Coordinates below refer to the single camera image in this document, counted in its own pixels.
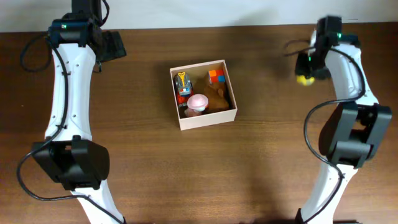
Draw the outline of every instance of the toy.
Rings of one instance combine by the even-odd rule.
[[[208,98],[202,94],[195,94],[188,99],[188,109],[185,110],[187,117],[199,116],[209,104]]]
[[[222,69],[212,70],[208,72],[210,84],[212,83],[225,83],[224,71]]]
[[[226,83],[225,83],[225,77],[224,75],[218,75],[218,77],[222,76],[222,78],[218,78],[217,74],[215,77],[217,77],[218,80],[224,80],[223,82],[216,82],[213,78],[213,82],[211,81],[212,77],[212,71],[209,71],[209,78],[205,78],[205,83],[206,87],[204,89],[204,94],[208,98],[209,104],[208,104],[208,113],[215,113],[215,112],[220,112],[220,111],[226,111],[229,109],[229,103],[226,100]]]
[[[178,107],[186,106],[188,99],[193,95],[192,83],[188,74],[185,72],[178,72],[174,76],[174,85]]]

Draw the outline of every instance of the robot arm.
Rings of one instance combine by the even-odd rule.
[[[126,223],[109,191],[108,151],[91,141],[88,117],[90,80],[96,61],[126,55],[119,33],[102,32],[103,23],[101,0],[72,0],[72,13],[54,20],[49,27],[50,45],[59,55],[53,50],[53,105],[45,137],[56,137],[46,146],[35,142],[32,156],[54,182],[61,183],[73,195],[89,198],[78,197],[78,200],[91,223]],[[66,68],[67,85],[62,64]],[[65,109],[66,120],[59,127]]]
[[[337,100],[359,96],[363,88],[365,91],[355,101],[340,103],[320,133],[321,154],[344,175],[340,187],[336,189],[340,180],[338,171],[322,162],[313,192],[298,211],[296,223],[333,223],[334,212],[348,182],[364,162],[374,156],[391,120],[391,110],[380,106],[369,88],[358,45],[357,37],[341,34],[341,18],[326,17],[318,21],[317,30],[312,35],[310,46],[315,49],[310,50],[308,55],[298,56],[296,73],[304,73],[306,78],[331,77]],[[351,57],[358,68],[338,52]],[[365,126],[363,130],[354,129],[354,123],[358,121]]]

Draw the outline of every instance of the pink toy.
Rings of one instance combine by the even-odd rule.
[[[209,100],[205,95],[195,94],[188,99],[188,109],[185,110],[187,117],[199,116],[209,104]]]

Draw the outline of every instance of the white box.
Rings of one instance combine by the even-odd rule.
[[[186,118],[183,113],[183,110],[178,107],[178,103],[177,103],[176,96],[175,96],[175,86],[174,86],[174,82],[173,82],[173,77],[176,76],[176,74],[178,72],[186,72],[189,75],[190,80],[193,84],[193,93],[194,94],[197,94],[197,93],[203,94],[203,89],[205,87],[205,84],[204,84],[204,82],[201,83],[201,82],[197,82],[197,81],[202,78],[205,78],[208,74],[208,71],[218,70],[218,69],[222,69],[224,71],[225,81],[226,81],[226,85],[228,88],[228,94],[229,94],[229,98],[230,98],[230,101],[229,101],[230,110],[217,112],[217,113],[211,113],[211,114],[204,114],[204,115],[195,116],[192,118]],[[175,102],[175,107],[177,109],[178,121],[180,123],[181,130],[198,128],[198,127],[208,126],[208,125],[212,125],[212,124],[220,124],[220,123],[225,123],[225,122],[230,122],[230,121],[235,120],[235,116],[236,116],[238,107],[236,106],[234,93],[232,91],[231,81],[229,80],[228,71],[226,69],[224,60],[217,60],[214,62],[205,62],[205,63],[199,63],[199,64],[195,64],[195,65],[187,65],[187,66],[182,66],[182,67],[177,67],[177,68],[171,68],[170,69],[170,78],[171,78],[171,82],[172,82],[172,86],[173,86],[174,102]]]

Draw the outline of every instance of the wooden table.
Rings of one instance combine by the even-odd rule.
[[[308,26],[122,30],[127,57],[103,64],[91,80],[93,140],[111,156],[109,187],[128,223],[225,223],[294,218],[308,199],[319,161],[307,149],[303,120],[335,97],[330,80],[296,84],[295,57],[281,57]],[[362,63],[373,93],[398,111],[398,24],[344,25],[363,44]],[[40,73],[19,66],[24,44],[37,34],[0,34],[1,223],[88,223],[77,200],[40,202],[16,180],[16,164],[44,137],[53,65]],[[44,44],[27,56],[45,62]],[[235,122],[180,131],[169,68],[225,59],[238,114]],[[310,121],[318,133],[334,106]],[[337,220],[397,223],[398,122],[375,158],[358,172],[337,208]],[[37,194],[68,195],[30,159],[26,184]]]

